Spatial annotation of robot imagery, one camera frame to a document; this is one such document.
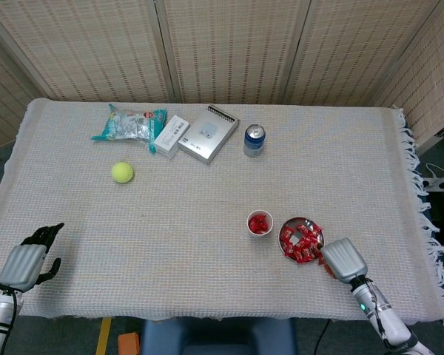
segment white cable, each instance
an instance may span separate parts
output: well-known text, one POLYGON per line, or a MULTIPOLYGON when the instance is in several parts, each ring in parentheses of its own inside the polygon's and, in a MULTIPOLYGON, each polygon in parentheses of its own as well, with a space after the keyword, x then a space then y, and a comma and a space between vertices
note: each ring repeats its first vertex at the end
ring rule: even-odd
POLYGON ((437 176, 436 176, 436 174, 431 170, 430 166, 433 166, 433 167, 435 167, 436 169, 439 169, 439 170, 441 170, 442 172, 444 172, 444 169, 441 168, 440 166, 437 166, 436 164, 427 163, 427 164, 425 165, 425 167, 427 168, 427 170, 429 170, 429 172, 432 174, 432 177, 433 177, 434 179, 436 179, 437 176))

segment plastic bag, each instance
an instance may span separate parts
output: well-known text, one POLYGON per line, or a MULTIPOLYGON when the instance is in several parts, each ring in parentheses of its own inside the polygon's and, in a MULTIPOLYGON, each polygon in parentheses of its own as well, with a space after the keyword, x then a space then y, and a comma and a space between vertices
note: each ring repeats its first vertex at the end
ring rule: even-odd
POLYGON ((148 143, 148 150, 156 152, 153 145, 156 137, 164 128, 167 119, 165 109, 157 109, 152 112, 132 111, 119 109, 112 104, 110 117, 100 135, 91 139, 94 141, 115 141, 118 139, 136 139, 148 143))

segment blue can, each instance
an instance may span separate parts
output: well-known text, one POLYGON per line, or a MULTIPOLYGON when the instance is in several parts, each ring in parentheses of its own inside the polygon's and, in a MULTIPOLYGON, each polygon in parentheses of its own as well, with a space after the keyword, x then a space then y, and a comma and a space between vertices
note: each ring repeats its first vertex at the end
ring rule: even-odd
POLYGON ((259 124, 253 124, 245 130, 245 144, 243 152, 249 157, 257 157, 263 151, 263 143, 265 142, 265 129, 259 124))

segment white tablecloth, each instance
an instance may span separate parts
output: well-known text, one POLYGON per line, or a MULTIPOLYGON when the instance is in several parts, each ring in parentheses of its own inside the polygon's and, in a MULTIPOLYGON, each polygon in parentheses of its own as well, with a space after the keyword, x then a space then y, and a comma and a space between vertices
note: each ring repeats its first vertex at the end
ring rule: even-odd
MULTIPOLYGON (((206 105, 116 106, 163 107, 193 122, 206 105)), ((91 141, 107 104, 30 104, 0 185, 0 271, 38 227, 66 224, 45 263, 61 257, 61 270, 24 295, 21 314, 364 319, 348 285, 282 255, 280 226, 304 216, 327 243, 351 238, 406 322, 444 319, 440 247, 418 212, 417 159, 400 110, 220 108, 240 127, 206 166, 182 151, 169 160, 135 141, 91 141), (242 150, 253 123, 267 132, 258 158, 242 150), (128 184, 110 176, 120 160, 134 166, 128 184), (255 209, 275 220, 262 240, 247 236, 255 209)))

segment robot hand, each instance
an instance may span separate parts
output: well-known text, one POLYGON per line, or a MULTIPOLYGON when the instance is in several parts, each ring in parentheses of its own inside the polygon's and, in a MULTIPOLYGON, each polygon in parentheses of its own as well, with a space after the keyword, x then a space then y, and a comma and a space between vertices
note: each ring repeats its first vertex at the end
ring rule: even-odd
POLYGON ((53 267, 40 274, 44 258, 64 223, 41 227, 13 248, 0 274, 0 355, 3 355, 15 318, 23 307, 21 295, 35 285, 51 280, 59 270, 61 259, 54 260, 53 267))
POLYGON ((352 286, 352 295, 388 349, 387 354, 434 355, 417 341, 380 289, 366 277, 367 264, 349 238, 329 243, 320 252, 336 279, 352 286))
POLYGON ((44 258, 50 250, 59 230, 64 223, 56 226, 41 227, 21 245, 13 248, 0 274, 0 289, 17 290, 22 293, 29 291, 35 285, 54 278, 61 266, 61 259, 55 259, 51 269, 40 274, 44 258))

